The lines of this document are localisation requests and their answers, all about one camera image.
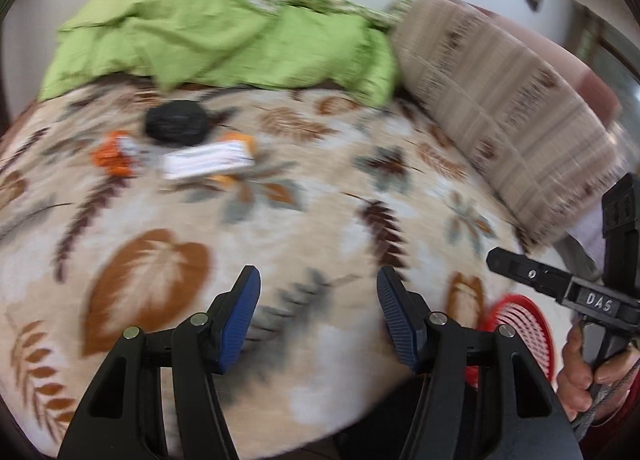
hand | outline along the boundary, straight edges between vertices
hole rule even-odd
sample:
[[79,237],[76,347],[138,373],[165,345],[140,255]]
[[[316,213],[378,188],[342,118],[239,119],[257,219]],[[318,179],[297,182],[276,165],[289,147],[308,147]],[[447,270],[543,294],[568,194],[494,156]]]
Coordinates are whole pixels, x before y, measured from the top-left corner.
[[[592,382],[611,384],[622,380],[638,358],[640,358],[640,351],[630,345],[625,352],[600,366],[594,376],[589,365],[582,360],[582,330],[580,326],[574,326],[567,335],[566,345],[562,348],[564,368],[558,374],[557,392],[569,420],[573,420],[578,413],[591,408],[593,401],[587,390]],[[633,375],[625,386],[621,386],[615,395],[597,411],[595,420],[613,413],[625,402],[626,393],[635,378],[636,376]]]

striped fabric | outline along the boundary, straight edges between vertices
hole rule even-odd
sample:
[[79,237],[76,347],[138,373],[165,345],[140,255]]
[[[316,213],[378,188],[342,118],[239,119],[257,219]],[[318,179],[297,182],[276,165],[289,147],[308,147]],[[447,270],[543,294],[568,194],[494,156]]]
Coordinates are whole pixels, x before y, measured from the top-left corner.
[[551,243],[621,173],[596,115],[539,56],[475,8],[417,0],[392,35],[405,86],[513,212]]

red sleeve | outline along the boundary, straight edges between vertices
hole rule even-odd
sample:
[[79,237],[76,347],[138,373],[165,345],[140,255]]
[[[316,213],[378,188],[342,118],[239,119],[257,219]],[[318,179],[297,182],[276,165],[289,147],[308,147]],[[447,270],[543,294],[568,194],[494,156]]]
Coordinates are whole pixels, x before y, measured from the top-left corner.
[[629,389],[629,395],[622,407],[601,426],[593,426],[580,442],[584,460],[591,460],[607,445],[607,440],[615,436],[616,430],[625,422],[631,410],[640,402],[640,375]]

black pants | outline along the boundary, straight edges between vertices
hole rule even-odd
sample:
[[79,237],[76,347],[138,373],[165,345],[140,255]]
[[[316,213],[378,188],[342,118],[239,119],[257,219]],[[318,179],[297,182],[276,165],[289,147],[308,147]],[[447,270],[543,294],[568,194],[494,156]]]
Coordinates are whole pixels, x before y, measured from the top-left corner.
[[[365,418],[334,436],[342,460],[398,460],[415,408],[423,377],[414,377],[391,393]],[[471,436],[476,413],[476,390],[467,385],[460,426],[461,436]],[[456,451],[456,460],[468,458],[464,442]]]

gray cord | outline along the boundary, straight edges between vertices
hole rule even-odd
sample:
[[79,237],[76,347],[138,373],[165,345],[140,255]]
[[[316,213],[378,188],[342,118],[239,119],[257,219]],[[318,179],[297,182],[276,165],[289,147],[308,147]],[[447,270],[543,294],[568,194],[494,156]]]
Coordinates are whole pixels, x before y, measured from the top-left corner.
[[612,389],[609,390],[607,395],[605,395],[600,401],[594,401],[594,404],[589,408],[589,410],[585,411],[581,416],[576,418],[572,422],[572,426],[574,427],[575,437],[578,441],[582,440],[584,436],[587,434],[589,427],[593,423],[593,419],[595,418],[596,412],[603,407],[604,404],[616,393],[620,390],[620,388],[628,382],[628,380],[638,371],[640,368],[640,359],[636,361],[636,364],[628,371],[628,373],[622,377],[620,382],[616,383]]

